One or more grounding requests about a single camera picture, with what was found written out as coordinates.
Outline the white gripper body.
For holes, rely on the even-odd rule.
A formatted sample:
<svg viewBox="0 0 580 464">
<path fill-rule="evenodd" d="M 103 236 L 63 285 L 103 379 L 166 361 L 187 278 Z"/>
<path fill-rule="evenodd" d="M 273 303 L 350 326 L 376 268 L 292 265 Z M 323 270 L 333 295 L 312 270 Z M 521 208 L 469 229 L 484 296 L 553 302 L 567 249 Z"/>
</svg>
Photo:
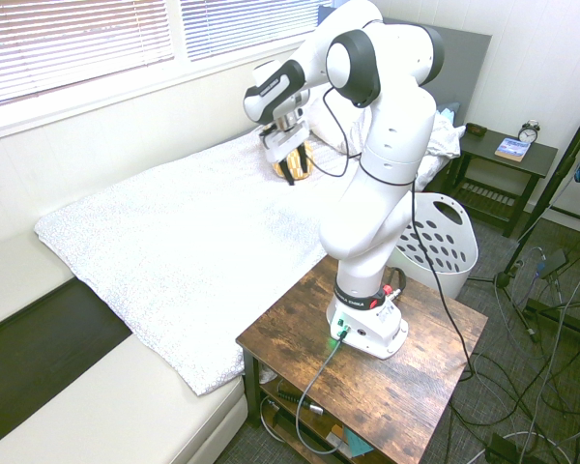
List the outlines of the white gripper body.
<svg viewBox="0 0 580 464">
<path fill-rule="evenodd" d="M 263 131 L 263 146 L 268 162 L 280 162 L 298 149 L 309 137 L 308 123 L 299 123 L 291 130 L 272 128 Z"/>
</svg>

